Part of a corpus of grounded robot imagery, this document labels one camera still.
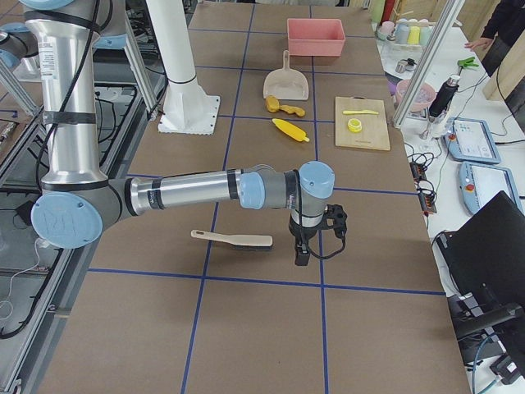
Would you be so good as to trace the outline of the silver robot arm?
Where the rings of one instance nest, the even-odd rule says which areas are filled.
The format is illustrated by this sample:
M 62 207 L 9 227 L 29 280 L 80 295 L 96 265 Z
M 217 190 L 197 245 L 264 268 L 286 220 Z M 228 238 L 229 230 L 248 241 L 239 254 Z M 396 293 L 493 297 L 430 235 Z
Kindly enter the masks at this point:
M 38 40 L 25 23 L 12 22 L 1 26 L 1 60 L 10 70 L 19 65 L 31 75 L 39 74 Z
M 244 208 L 287 208 L 295 262 L 313 256 L 309 241 L 320 231 L 346 237 L 346 213 L 330 204 L 335 174 L 318 161 L 276 172 L 268 165 L 152 180 L 112 180 L 102 172 L 92 49 L 120 33 L 122 1 L 27 1 L 25 23 L 38 40 L 43 124 L 48 147 L 42 194 L 31 211 L 39 236 L 63 249 L 96 241 L 117 222 L 149 210 L 236 200 Z

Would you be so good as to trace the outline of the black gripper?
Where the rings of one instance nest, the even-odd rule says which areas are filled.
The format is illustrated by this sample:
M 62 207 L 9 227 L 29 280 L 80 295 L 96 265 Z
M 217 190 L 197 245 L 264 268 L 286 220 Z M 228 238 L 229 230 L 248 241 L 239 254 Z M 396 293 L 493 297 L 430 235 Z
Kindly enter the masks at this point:
M 299 267 L 308 266 L 310 252 L 308 242 L 318 231 L 332 230 L 335 237 L 341 240 L 343 246 L 346 244 L 347 214 L 343 207 L 338 204 L 328 204 L 321 215 L 317 217 L 299 216 L 294 210 L 290 217 L 289 229 L 295 238 L 294 264 Z

